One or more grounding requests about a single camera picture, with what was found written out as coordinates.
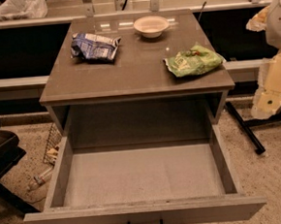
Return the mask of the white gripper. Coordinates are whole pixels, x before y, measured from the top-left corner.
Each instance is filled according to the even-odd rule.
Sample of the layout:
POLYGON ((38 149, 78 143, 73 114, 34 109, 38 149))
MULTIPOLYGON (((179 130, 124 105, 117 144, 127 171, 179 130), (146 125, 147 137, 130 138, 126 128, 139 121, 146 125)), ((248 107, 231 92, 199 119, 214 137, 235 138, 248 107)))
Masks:
MULTIPOLYGON (((262 8, 245 26, 247 30, 266 30, 269 6, 262 8)), ((281 108, 281 50, 272 59, 264 59, 258 73, 258 88, 253 97, 251 114, 259 120, 276 115, 281 108)))

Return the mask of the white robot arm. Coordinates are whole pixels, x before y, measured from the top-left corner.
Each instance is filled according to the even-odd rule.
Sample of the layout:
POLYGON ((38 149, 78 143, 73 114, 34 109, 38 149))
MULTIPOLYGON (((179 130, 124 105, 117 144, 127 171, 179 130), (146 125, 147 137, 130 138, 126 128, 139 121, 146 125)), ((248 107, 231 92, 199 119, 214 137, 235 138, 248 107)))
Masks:
POLYGON ((272 59, 264 59, 258 73, 258 88, 253 97, 251 114, 265 120, 281 108, 281 0, 273 0, 246 24, 248 30, 265 30, 267 43, 278 49, 272 59))

